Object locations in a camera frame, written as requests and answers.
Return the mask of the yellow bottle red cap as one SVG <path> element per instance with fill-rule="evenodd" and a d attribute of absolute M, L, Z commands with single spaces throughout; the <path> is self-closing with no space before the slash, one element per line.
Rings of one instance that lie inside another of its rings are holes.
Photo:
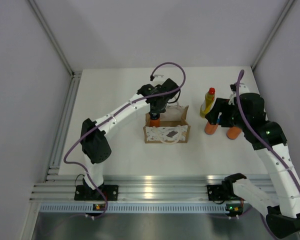
<path fill-rule="evenodd" d="M 214 103 L 215 100 L 215 93 L 216 90 L 213 87 L 210 87 L 208 92 L 204 96 L 204 102 L 202 103 L 200 107 L 200 116 L 202 118 L 205 118 L 206 114 L 209 113 L 211 110 L 212 104 Z"/>

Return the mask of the dark blue pump bottle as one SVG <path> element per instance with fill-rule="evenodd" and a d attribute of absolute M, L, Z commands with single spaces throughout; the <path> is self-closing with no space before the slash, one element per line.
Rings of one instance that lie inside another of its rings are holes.
<path fill-rule="evenodd" d="M 149 126 L 153 127 L 153 128 L 158 128 L 160 127 L 160 113 L 150 113 L 150 122 L 149 122 Z"/>
<path fill-rule="evenodd" d="M 241 133 L 242 133 L 242 130 L 240 128 L 233 126 L 228 129 L 226 136 L 230 140 L 235 140 Z"/>

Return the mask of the light blue pump bottle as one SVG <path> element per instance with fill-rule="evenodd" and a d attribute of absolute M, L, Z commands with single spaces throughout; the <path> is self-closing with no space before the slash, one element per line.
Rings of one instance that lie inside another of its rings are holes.
<path fill-rule="evenodd" d="M 213 135 L 217 128 L 218 128 L 219 124 L 211 124 L 209 122 L 206 123 L 205 125 L 205 128 L 204 128 L 204 132 L 207 134 L 207 135 Z"/>

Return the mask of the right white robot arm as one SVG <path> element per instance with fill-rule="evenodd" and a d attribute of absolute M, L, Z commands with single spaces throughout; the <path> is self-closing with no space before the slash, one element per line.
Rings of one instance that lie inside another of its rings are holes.
<path fill-rule="evenodd" d="M 243 83 L 230 85 L 229 98 L 217 98 L 205 116 L 210 125 L 242 130 L 265 166 L 278 201 L 255 186 L 247 176 L 235 173 L 221 182 L 227 199 L 247 201 L 264 218 L 278 239 L 300 232 L 300 179 L 292 163 L 288 141 L 281 126 L 267 119 L 265 101 Z"/>

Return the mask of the dark blue front pump bottle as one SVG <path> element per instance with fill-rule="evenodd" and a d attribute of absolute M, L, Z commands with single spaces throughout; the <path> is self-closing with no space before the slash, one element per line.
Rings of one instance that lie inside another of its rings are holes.
<path fill-rule="evenodd" d="M 230 140 L 235 140 L 241 133 L 242 133 L 242 130 L 240 128 L 233 126 L 228 129 L 226 136 Z"/>

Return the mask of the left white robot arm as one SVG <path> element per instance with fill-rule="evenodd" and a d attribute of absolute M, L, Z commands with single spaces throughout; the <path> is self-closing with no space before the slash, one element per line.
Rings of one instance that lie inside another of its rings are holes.
<path fill-rule="evenodd" d="M 88 118 L 82 123 L 82 136 L 98 127 L 80 142 L 86 167 L 83 185 L 86 187 L 85 193 L 88 197 L 97 200 L 103 194 L 101 186 L 104 184 L 103 162 L 112 153 L 108 140 L 139 116 L 144 114 L 159 116 L 160 113 L 164 113 L 168 101 L 177 92 L 179 86 L 170 78 L 156 86 L 146 84 L 138 89 L 128 102 L 113 112 L 94 121 Z"/>

